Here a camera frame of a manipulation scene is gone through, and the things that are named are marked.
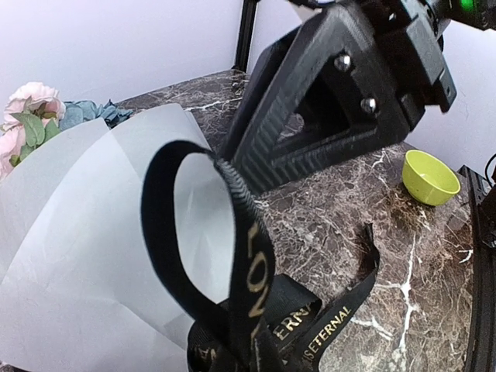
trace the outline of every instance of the white wrapping paper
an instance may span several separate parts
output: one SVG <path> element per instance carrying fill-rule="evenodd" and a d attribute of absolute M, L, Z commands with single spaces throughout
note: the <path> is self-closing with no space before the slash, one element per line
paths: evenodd
<path fill-rule="evenodd" d="M 186 371 L 192 320 L 153 272 L 140 225 L 143 177 L 172 140 L 207 147 L 179 105 L 61 133 L 0 184 L 0 360 L 31 371 Z M 213 301 L 233 259 L 229 196 L 189 156 L 175 184 L 181 258 Z"/>

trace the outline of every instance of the white wall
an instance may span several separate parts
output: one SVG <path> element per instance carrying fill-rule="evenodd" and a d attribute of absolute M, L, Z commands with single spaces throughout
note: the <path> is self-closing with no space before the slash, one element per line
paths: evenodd
<path fill-rule="evenodd" d="M 298 14 L 298 17 L 300 17 L 300 19 L 303 21 L 310 19 L 311 17 L 313 17 L 314 14 L 320 12 L 320 9 L 312 10 L 304 6 L 296 6 L 296 5 L 292 5 L 292 6 L 296 14 Z"/>
<path fill-rule="evenodd" d="M 430 108 L 407 142 L 453 169 L 466 164 L 483 174 L 496 153 L 496 32 L 452 22 L 444 54 L 458 96 L 445 115 Z"/>
<path fill-rule="evenodd" d="M 117 102 L 231 68 L 242 0 L 4 0 L 0 108 L 27 81 L 64 100 Z M 252 59 L 299 24 L 284 0 L 263 0 Z"/>

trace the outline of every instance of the green leaf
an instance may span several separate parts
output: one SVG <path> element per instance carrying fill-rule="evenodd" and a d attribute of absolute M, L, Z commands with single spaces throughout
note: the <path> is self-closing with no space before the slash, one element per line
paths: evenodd
<path fill-rule="evenodd" d="M 34 115 L 38 116 L 38 117 L 41 117 L 45 114 L 45 108 L 47 106 L 47 102 L 44 102 L 42 103 L 39 108 L 37 108 L 36 110 L 34 110 Z"/>
<path fill-rule="evenodd" d="M 59 127 L 57 126 L 57 124 L 55 124 L 55 121 L 53 119 L 51 119 L 48 122 L 48 124 L 46 124 L 46 127 L 45 127 L 45 142 L 47 142 L 48 140 L 51 140 L 59 133 L 60 133 Z"/>
<path fill-rule="evenodd" d="M 32 102 L 33 102 L 33 97 L 29 96 L 28 99 L 26 99 L 26 102 L 24 102 L 24 109 L 22 110 L 22 112 L 29 114 L 30 113 L 29 105 L 31 105 Z"/>
<path fill-rule="evenodd" d="M 42 117 L 44 119 L 56 119 L 57 118 L 57 113 L 56 112 L 44 112 Z"/>
<path fill-rule="evenodd" d="M 26 157 L 31 154 L 32 152 L 34 151 L 34 149 L 28 145 L 24 145 L 23 147 L 21 147 L 21 156 L 20 156 L 20 160 L 21 161 L 24 161 L 24 159 L 26 159 Z"/>
<path fill-rule="evenodd" d="M 45 128 L 41 119 L 33 114 L 10 114 L 24 125 L 26 130 L 26 143 L 28 146 L 35 147 L 41 145 L 45 140 Z"/>
<path fill-rule="evenodd" d="M 10 165 L 16 167 L 21 162 L 21 157 L 19 155 L 12 155 L 9 159 Z"/>

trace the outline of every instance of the black cable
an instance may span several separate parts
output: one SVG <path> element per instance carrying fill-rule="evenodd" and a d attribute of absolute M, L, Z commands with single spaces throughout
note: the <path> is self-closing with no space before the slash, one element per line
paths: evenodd
<path fill-rule="evenodd" d="M 486 164 L 486 168 L 484 169 L 484 173 L 485 173 L 485 176 L 486 176 L 486 181 L 488 182 L 489 186 L 493 187 L 494 184 L 493 182 L 491 181 L 491 179 L 489 178 L 489 166 L 491 165 L 491 163 L 493 162 L 493 160 L 496 159 L 496 154 L 494 154 L 491 159 L 489 159 L 489 161 L 487 162 Z"/>

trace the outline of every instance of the black pole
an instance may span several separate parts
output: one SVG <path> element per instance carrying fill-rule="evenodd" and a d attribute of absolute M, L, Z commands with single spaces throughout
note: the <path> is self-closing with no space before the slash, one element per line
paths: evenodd
<path fill-rule="evenodd" d="M 238 47 L 236 48 L 236 61 L 232 68 L 246 72 L 248 57 L 250 56 L 251 38 L 255 25 L 255 13 L 259 0 L 243 0 L 243 12 L 239 25 Z"/>

